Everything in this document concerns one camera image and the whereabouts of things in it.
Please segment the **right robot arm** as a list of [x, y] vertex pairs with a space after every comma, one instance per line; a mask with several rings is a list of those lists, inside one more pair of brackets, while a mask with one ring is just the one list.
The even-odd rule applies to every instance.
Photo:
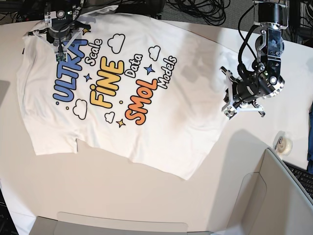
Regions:
[[84, 0], [47, 0], [45, 5], [46, 39], [54, 46], [69, 40], [73, 21], [85, 5]]

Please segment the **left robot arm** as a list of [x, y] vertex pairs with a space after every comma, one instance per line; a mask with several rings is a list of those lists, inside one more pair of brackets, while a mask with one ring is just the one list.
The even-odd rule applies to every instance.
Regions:
[[[284, 51], [283, 30], [288, 28], [287, 2], [285, 0], [255, 0], [251, 10], [254, 23], [250, 28], [238, 53], [235, 78], [230, 71], [221, 67], [230, 83], [224, 97], [225, 103], [238, 108], [242, 104], [252, 104], [258, 98], [278, 95], [284, 87], [281, 72], [281, 55]], [[249, 47], [248, 41], [253, 31], [260, 28], [260, 36], [255, 42], [252, 54], [252, 69], [248, 70], [243, 62], [243, 52]]]

